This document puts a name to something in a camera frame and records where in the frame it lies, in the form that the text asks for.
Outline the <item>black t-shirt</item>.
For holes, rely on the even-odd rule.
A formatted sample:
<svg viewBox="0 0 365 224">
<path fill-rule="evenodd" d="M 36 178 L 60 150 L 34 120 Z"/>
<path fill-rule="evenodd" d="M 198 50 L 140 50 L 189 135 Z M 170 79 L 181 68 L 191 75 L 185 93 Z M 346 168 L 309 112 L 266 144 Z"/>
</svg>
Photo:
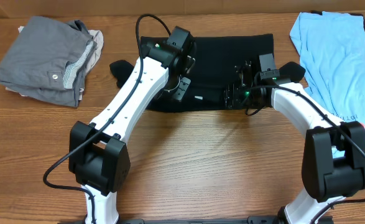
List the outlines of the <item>black t-shirt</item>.
<svg viewBox="0 0 365 224">
<path fill-rule="evenodd" d="M 189 79 L 191 83 L 181 102 L 167 98 L 152 100 L 148 109 L 164 113 L 185 111 L 228 110 L 224 89 L 236 81 L 235 66 L 252 60 L 261 70 L 259 81 L 268 68 L 265 58 L 272 55 L 274 40 L 271 34 L 238 37 L 198 37 L 197 61 Z"/>
</svg>

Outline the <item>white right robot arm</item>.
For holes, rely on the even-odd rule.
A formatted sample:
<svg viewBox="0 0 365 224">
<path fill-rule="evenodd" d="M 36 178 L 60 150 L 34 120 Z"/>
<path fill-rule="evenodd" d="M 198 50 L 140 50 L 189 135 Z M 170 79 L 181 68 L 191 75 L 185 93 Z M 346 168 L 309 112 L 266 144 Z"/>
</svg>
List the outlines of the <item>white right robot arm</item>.
<svg viewBox="0 0 365 224">
<path fill-rule="evenodd" d="M 305 92 L 305 69 L 295 62 L 276 68 L 274 56 L 235 66 L 237 78 L 224 91 L 227 109 L 273 108 L 303 135 L 303 189 L 274 216 L 253 216 L 248 223 L 332 223 L 324 214 L 365 189 L 365 130 L 323 109 Z"/>
</svg>

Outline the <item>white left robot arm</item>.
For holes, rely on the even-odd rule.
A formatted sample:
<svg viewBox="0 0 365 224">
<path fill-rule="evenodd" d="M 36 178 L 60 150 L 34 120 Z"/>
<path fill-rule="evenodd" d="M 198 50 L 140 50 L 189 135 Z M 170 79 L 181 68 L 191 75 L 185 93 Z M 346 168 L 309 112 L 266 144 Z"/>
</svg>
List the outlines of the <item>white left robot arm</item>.
<svg viewBox="0 0 365 224">
<path fill-rule="evenodd" d="M 76 122 L 70 131 L 68 168 L 85 191 L 83 223 L 117 223 L 117 191 L 131 163 L 127 142 L 153 98 L 172 96 L 195 63 L 191 33 L 175 27 L 167 40 L 147 42 L 143 56 L 118 94 L 90 124 Z"/>
</svg>

